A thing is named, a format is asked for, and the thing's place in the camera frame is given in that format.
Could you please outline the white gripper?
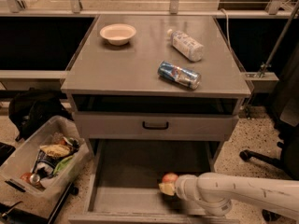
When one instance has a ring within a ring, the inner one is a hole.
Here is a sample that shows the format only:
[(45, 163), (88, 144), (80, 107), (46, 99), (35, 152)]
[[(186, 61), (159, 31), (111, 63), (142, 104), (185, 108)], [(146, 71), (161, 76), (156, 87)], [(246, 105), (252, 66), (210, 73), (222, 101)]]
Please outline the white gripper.
[(159, 189), (161, 193), (177, 196), (185, 201), (198, 201), (200, 199), (199, 190), (197, 187), (197, 177), (195, 175), (180, 175), (173, 183), (160, 183)]

